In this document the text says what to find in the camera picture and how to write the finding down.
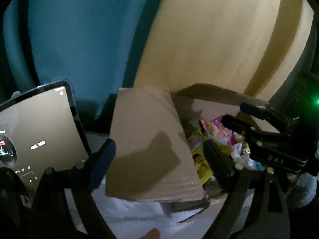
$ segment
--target yellow wall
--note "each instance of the yellow wall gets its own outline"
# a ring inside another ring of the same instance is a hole
[[[312,18],[305,0],[162,0],[134,87],[204,82],[268,100],[296,65]]]

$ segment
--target cardboard box flap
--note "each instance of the cardboard box flap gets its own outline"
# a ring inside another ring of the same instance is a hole
[[[182,123],[199,117],[203,117],[206,120],[214,120],[224,114],[235,116],[240,111],[237,105],[204,101],[178,95],[173,95],[172,98]]]
[[[252,125],[255,128],[259,128],[260,130],[279,133],[279,131],[276,128],[274,128],[271,124],[269,124],[266,120],[260,120],[246,113],[239,112],[236,115],[236,118],[245,121],[246,123]]]
[[[204,197],[171,95],[121,89],[110,137],[117,151],[106,195],[134,201],[192,201]]]
[[[268,102],[255,99],[251,96],[236,93],[216,85],[205,83],[197,83],[189,86],[176,93],[176,95],[237,106],[239,106],[242,102],[246,102],[255,106],[268,104]]]

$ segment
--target snack package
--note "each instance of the snack package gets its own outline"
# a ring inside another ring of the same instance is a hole
[[[222,138],[226,141],[226,144],[232,146],[236,144],[235,139],[232,135],[232,130],[226,128],[221,123],[221,119],[223,116],[218,117],[213,121],[207,121],[204,118],[200,117],[201,124],[205,130],[205,134],[209,138],[218,137]]]
[[[200,178],[200,182],[204,185],[208,179],[213,175],[212,170],[210,169],[208,162],[206,161],[203,153],[203,147],[197,148],[193,153],[193,160],[196,166],[196,171],[198,177]]]
[[[235,131],[232,132],[232,135],[236,141],[236,143],[245,142],[245,137]]]
[[[194,152],[197,148],[203,146],[204,137],[200,129],[197,129],[191,136],[187,139],[189,149]]]

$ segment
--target finger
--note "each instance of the finger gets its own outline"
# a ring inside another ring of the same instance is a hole
[[[160,231],[153,228],[146,235],[142,236],[140,239],[160,239]]]

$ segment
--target open cardboard box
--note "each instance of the open cardboard box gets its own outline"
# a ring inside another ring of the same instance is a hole
[[[228,113],[262,130],[276,131],[266,121],[239,113],[242,102],[267,104],[201,83],[176,94],[121,88],[110,133],[117,152],[107,171],[106,196],[131,201],[202,202],[206,194],[181,123],[200,116],[214,120]],[[226,197],[209,199],[210,206],[198,217],[219,210]]]

